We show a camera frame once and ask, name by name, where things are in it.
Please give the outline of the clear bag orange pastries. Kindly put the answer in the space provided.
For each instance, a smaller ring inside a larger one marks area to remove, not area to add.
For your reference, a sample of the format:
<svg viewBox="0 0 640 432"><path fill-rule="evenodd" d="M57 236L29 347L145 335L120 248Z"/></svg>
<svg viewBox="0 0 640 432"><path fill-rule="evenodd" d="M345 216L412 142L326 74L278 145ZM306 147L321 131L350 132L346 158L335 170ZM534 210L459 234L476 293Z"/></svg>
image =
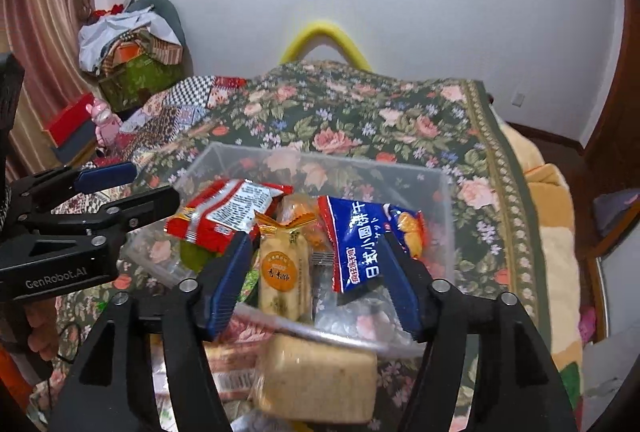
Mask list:
<svg viewBox="0 0 640 432"><path fill-rule="evenodd" d="M320 215L317 199L299 192L285 196L277 209L277 221L288 225L301 218L307 222L302 227L302 233L312 251L329 253L332 250L331 242Z"/></svg>

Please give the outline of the pink plush toy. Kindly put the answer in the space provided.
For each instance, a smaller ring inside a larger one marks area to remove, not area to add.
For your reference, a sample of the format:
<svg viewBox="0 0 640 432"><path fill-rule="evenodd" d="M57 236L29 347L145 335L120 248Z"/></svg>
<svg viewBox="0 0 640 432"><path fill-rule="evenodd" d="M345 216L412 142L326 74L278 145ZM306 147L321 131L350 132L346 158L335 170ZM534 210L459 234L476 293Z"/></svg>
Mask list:
<svg viewBox="0 0 640 432"><path fill-rule="evenodd" d="M115 114L111 106L100 98L94 98L87 104L86 110L92 123L96 126L96 143L99 147L111 147L119 133L122 120Z"/></svg>

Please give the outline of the pile of clothes and bags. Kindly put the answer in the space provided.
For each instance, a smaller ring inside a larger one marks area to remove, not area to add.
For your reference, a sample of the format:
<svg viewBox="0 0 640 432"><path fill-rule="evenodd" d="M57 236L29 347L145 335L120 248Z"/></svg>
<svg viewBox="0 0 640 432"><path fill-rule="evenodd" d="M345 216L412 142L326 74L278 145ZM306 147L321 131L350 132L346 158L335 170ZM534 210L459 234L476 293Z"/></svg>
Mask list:
<svg viewBox="0 0 640 432"><path fill-rule="evenodd" d="M99 10L77 40L79 68L98 80L102 97L116 112L142 106L184 77L186 34L169 0L134 0Z"/></svg>

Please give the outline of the patchwork quilt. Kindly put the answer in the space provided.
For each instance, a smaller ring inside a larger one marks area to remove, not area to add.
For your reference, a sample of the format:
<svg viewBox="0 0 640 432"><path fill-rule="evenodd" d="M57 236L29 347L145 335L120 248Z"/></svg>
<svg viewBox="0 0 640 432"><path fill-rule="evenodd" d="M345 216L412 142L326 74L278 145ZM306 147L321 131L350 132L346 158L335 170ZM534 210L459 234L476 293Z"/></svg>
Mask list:
<svg viewBox="0 0 640 432"><path fill-rule="evenodd" d="M209 139L231 134L231 123L217 120L225 106L242 96L248 80L235 76L194 75L179 80L146 100L122 122L116 143L103 158L87 167L129 161L142 173L157 158L185 145L193 137L203 146Z"/></svg>

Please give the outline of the red white snack packet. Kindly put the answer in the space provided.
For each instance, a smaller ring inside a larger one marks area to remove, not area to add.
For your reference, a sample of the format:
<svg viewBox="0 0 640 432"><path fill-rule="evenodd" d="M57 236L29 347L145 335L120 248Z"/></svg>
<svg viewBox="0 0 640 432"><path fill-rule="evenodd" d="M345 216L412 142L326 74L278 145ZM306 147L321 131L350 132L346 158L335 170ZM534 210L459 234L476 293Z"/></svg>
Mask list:
<svg viewBox="0 0 640 432"><path fill-rule="evenodd" d="M209 252L221 253L237 233L257 235L256 215L273 215L290 185L218 179L168 218L165 231Z"/></svg>

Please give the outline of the beige rice cracker block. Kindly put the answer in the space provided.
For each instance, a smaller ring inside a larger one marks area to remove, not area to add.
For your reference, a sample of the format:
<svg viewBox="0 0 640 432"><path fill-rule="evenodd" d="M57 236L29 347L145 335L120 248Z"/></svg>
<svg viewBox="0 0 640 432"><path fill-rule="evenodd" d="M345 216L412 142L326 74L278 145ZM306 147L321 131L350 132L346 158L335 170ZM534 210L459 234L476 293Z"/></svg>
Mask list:
<svg viewBox="0 0 640 432"><path fill-rule="evenodd" d="M378 357L275 334L259 354L257 408L292 421L360 424L373 416Z"/></svg>

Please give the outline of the green round candy container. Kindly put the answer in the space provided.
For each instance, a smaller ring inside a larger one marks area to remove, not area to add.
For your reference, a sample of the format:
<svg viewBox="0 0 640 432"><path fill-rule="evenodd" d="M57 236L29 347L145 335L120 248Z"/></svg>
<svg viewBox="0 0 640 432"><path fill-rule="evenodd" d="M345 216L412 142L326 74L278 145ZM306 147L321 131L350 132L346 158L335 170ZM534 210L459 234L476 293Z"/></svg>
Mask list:
<svg viewBox="0 0 640 432"><path fill-rule="evenodd" d="M212 252L198 245L181 240L179 242L180 261L184 267L195 274L200 274L203 268L213 259L218 259L219 252Z"/></svg>

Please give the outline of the yellow foam arch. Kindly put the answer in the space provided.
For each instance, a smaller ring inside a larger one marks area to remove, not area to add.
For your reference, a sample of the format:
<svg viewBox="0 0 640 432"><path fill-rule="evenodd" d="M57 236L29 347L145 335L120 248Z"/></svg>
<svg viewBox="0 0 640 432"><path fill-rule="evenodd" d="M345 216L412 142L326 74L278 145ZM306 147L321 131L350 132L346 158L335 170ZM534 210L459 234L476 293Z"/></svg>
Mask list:
<svg viewBox="0 0 640 432"><path fill-rule="evenodd" d="M311 21L294 37L280 57L280 64L303 59L314 48L326 46L339 54L349 66L371 72L372 68L355 42L337 24L326 20Z"/></svg>

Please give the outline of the white wall socket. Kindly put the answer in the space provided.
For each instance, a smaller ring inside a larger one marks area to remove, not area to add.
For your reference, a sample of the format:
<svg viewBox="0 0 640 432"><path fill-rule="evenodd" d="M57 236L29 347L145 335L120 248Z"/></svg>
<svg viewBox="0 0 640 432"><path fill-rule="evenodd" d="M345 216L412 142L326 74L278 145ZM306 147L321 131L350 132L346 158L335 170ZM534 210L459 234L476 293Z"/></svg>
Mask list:
<svg viewBox="0 0 640 432"><path fill-rule="evenodd" d="M521 106L523 106L524 99L525 99L524 94L522 94L521 92L516 92L512 98L511 104L512 106L517 106L518 108L521 108Z"/></svg>

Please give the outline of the caramel puffed rice pack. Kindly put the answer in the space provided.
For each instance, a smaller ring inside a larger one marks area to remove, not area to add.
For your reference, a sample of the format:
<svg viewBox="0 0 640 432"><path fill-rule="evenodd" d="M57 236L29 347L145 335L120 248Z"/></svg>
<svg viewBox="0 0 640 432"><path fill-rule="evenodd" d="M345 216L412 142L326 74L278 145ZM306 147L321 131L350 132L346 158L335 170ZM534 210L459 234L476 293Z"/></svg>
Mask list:
<svg viewBox="0 0 640 432"><path fill-rule="evenodd" d="M257 357L271 334L261 334L248 342L204 342L203 348L219 397L228 400L246 400L256 379ZM150 339L152 378L156 395L168 396L169 384L160 337Z"/></svg>

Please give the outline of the orange label biscuit pack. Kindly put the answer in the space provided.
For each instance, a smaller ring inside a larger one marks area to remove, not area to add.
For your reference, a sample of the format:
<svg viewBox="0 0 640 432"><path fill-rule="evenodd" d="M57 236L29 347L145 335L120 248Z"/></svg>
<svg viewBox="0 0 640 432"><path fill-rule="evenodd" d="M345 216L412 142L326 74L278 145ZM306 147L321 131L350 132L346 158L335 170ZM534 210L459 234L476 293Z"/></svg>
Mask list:
<svg viewBox="0 0 640 432"><path fill-rule="evenodd" d="M258 249L258 307L271 316L311 322L311 247L299 221L283 225L257 214L260 233Z"/></svg>

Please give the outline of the yellow beige blanket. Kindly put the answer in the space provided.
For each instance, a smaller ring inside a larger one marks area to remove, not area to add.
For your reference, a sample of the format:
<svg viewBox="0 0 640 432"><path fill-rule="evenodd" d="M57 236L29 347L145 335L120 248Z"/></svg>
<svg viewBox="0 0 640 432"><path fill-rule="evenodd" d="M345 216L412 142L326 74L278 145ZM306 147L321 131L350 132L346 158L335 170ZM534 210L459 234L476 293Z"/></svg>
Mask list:
<svg viewBox="0 0 640 432"><path fill-rule="evenodd" d="M501 130L521 165L536 207L546 270L551 354L570 404L577 409L582 404L582 337L573 199L558 166L544 161L533 141L506 123Z"/></svg>

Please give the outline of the wooden door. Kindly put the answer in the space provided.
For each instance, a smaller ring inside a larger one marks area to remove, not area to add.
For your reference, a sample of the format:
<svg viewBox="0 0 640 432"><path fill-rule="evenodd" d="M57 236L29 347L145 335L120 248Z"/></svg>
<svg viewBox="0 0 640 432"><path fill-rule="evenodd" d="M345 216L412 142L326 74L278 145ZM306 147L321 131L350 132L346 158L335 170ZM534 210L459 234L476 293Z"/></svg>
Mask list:
<svg viewBox="0 0 640 432"><path fill-rule="evenodd" d="M584 153L596 196L639 187L639 85L639 0L625 0L613 82Z"/></svg>

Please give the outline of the striped red curtain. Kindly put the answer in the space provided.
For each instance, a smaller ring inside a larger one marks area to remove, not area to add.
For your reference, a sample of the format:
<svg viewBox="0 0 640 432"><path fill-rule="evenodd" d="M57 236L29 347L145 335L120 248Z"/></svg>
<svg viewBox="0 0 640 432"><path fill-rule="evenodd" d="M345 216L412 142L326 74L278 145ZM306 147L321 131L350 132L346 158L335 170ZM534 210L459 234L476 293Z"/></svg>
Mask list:
<svg viewBox="0 0 640 432"><path fill-rule="evenodd" d="M10 179L58 164L46 126L96 91L79 69L77 40L93 9L94 0L1 0L1 50L12 52L25 70L6 157Z"/></svg>

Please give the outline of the red box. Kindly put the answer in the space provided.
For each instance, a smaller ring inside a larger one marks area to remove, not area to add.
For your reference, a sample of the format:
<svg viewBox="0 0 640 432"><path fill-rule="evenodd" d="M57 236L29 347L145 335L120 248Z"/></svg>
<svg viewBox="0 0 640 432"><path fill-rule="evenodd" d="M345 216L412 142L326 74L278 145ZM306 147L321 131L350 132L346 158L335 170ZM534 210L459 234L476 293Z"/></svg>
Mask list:
<svg viewBox="0 0 640 432"><path fill-rule="evenodd" d="M55 148L65 144L77 129L91 120L93 101L93 93L87 92L75 102L68 104L50 121L44 130L50 136Z"/></svg>

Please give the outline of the floral green bedspread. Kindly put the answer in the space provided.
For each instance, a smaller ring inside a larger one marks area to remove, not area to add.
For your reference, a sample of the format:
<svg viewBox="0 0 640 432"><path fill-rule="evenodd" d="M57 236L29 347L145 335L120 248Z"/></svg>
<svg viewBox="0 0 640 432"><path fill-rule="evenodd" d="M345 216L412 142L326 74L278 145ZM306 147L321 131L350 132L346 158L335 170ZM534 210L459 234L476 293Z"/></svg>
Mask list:
<svg viewBox="0 0 640 432"><path fill-rule="evenodd" d="M478 80L405 82L336 62L291 62L251 78L218 121L231 134L203 146L185 145L145 167L132 186L78 195L54 213L95 212L108 201L173 185L198 155L218 141L267 150L286 148L340 158L410 164L442 170L454 218L454 280L464 293L490 296L515 288L529 316L551 339L544 253L533 196L503 121ZM70 326L63 355L72 355L116 290L166 291L155 274L125 255L119 277L56 301L58 323ZM367 424L320 426L320 431L395 431L416 376L414 360L381 360L375 411Z"/></svg>

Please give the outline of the blue round cracker bag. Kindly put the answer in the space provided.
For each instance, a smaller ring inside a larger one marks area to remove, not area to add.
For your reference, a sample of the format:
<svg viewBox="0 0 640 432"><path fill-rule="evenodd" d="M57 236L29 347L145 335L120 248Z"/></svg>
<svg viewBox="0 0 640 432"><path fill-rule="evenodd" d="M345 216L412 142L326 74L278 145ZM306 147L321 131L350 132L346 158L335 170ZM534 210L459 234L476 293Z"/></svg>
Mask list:
<svg viewBox="0 0 640 432"><path fill-rule="evenodd" d="M421 211L390 203L321 196L318 207L334 250L333 291L345 293L378 277L378 238L392 233L413 259L430 238Z"/></svg>

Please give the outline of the clear plastic storage bin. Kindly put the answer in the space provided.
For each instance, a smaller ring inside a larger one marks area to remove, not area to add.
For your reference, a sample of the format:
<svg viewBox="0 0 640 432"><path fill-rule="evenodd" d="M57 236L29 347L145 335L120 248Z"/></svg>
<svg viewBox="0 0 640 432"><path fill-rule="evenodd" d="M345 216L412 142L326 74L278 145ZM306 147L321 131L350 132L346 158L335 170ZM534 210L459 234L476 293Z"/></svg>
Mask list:
<svg viewBox="0 0 640 432"><path fill-rule="evenodd" d="M174 187L183 202L201 193L215 179L290 184L294 198L285 202L281 216L315 207L317 197L329 195L357 201L390 203L419 211L425 218L427 243L422 257L430 273L447 280L454 277L454 229L448 179L440 170L304 153L288 149L266 150L213 143L178 175ZM235 313L262 322L286 334L335 345L365 348L388 358L420 356L424 347L414 342L393 308L382 283L371 280L352 294L332 290L333 252L321 221L306 230L311 249L311 293L314 321L286 323L260 316L250 301Z"/></svg>

